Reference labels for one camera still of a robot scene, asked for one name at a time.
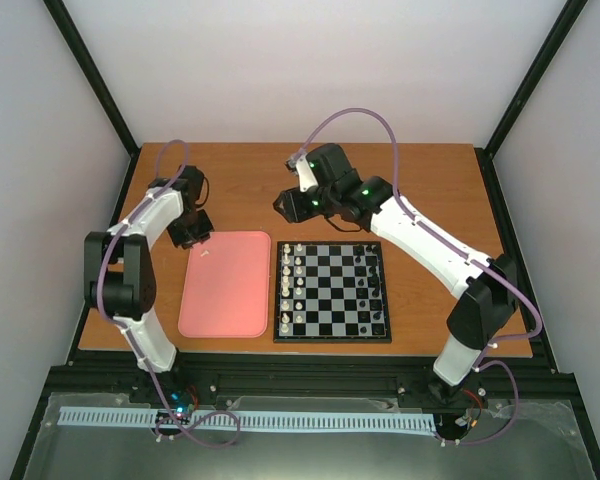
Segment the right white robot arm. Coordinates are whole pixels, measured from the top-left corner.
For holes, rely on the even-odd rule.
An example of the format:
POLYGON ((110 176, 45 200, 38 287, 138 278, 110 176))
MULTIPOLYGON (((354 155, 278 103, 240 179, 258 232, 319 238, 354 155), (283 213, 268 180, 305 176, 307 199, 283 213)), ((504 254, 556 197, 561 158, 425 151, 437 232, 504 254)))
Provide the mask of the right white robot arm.
POLYGON ((477 368, 481 354, 514 315, 517 269, 506 255, 491 258, 422 215, 387 180, 362 179, 343 148, 325 144, 286 162, 297 186, 282 191, 275 210, 289 223, 338 216, 387 240, 429 271, 455 298, 448 339, 433 363, 428 389, 451 396, 477 368))

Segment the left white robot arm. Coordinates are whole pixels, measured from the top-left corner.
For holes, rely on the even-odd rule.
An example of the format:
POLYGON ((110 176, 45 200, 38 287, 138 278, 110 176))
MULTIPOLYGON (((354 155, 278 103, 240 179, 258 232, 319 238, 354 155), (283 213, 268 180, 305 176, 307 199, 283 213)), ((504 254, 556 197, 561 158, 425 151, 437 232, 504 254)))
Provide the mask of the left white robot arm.
POLYGON ((116 326, 140 369, 157 373, 152 388, 170 403, 186 395, 188 378, 172 368, 177 348, 157 318, 151 249, 163 233, 183 250, 210 238, 213 225, 199 200, 207 183, 194 166, 181 168, 176 179, 156 178, 126 217, 84 241, 86 306, 116 326))

